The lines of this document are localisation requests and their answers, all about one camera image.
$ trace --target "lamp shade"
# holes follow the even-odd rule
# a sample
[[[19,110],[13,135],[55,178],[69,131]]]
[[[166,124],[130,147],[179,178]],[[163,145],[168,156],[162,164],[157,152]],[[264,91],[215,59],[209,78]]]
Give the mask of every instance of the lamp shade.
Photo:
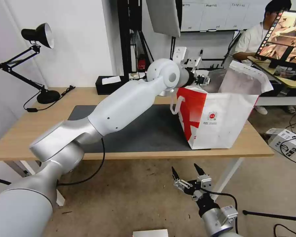
[[[40,24],[35,30],[23,29],[21,35],[28,41],[38,41],[48,48],[54,48],[52,30],[47,23]]]

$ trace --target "monitor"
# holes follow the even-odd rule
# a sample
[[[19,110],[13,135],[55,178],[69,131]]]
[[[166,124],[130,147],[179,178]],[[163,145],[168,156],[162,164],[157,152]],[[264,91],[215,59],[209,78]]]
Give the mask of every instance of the monitor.
[[[296,68],[296,11],[277,15],[256,56],[271,59],[273,68],[277,65]]]

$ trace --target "desk lamp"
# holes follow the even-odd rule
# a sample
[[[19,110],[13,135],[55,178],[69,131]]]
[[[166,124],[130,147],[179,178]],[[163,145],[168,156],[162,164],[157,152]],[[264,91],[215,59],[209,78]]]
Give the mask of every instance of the desk lamp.
[[[42,45],[48,47],[48,48],[54,48],[54,38],[52,35],[52,31],[47,23],[39,25],[35,30],[32,29],[23,29],[21,31],[21,35],[25,40],[28,40],[32,46],[29,47],[27,50],[24,52],[16,55],[15,57],[11,58],[10,60],[0,63],[0,69],[6,71],[7,73],[19,78],[20,80],[26,82],[27,84],[35,87],[40,91],[39,95],[37,96],[37,101],[40,104],[49,104],[56,102],[60,98],[60,94],[57,91],[49,91],[45,88],[44,85],[39,84],[37,82],[34,82],[32,80],[29,80],[25,78],[24,76],[16,73],[13,71],[13,68],[16,67],[17,65],[25,62],[26,60],[34,57],[35,55],[40,53],[40,45],[37,44],[37,42],[40,42]],[[24,58],[24,59],[19,59],[20,56],[23,54],[26,54],[29,51],[34,51],[33,54],[30,56]]]

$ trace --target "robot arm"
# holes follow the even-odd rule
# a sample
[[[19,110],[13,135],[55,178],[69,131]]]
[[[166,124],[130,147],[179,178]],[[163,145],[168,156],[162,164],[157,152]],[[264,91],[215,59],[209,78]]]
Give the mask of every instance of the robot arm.
[[[162,91],[194,82],[193,73],[181,66],[185,52],[177,50],[175,61],[156,60],[147,71],[147,82],[127,82],[88,117],[63,121],[37,138],[30,150],[42,162],[39,172],[9,185],[0,194],[0,236],[41,236],[56,204],[57,180],[82,160],[81,144],[94,143],[123,129],[149,109]]]
[[[238,216],[238,211],[231,205],[220,208],[211,198],[211,177],[204,173],[197,164],[194,164],[198,177],[196,180],[185,181],[179,178],[178,173],[172,167],[174,186],[185,194],[191,195],[192,200],[199,207],[199,216],[205,223],[206,233],[210,237],[239,237],[240,235],[229,232],[233,228],[233,222]]]

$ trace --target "concrete floor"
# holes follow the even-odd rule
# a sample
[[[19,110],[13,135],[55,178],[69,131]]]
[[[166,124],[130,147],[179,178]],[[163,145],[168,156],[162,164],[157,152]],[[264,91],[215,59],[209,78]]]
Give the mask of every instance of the concrete floor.
[[[249,118],[258,132],[288,125],[291,115],[278,107],[268,107],[268,111],[266,116],[253,111]],[[66,203],[54,211],[44,236],[130,237],[135,230],[163,228],[168,229],[170,237],[206,236],[197,205],[190,196],[173,187],[171,166],[181,178],[190,180],[196,178],[193,163],[197,163],[215,182],[228,162],[219,158],[106,161],[92,180],[59,189]],[[62,181],[83,179],[99,164],[99,161],[83,161]],[[296,222],[244,216],[241,212],[245,209],[296,215],[296,164],[283,156],[245,159],[224,192],[238,200],[242,236],[271,237],[276,223],[296,232]],[[234,204],[229,197],[219,197],[217,203],[221,207]],[[278,236],[293,234],[279,227]]]

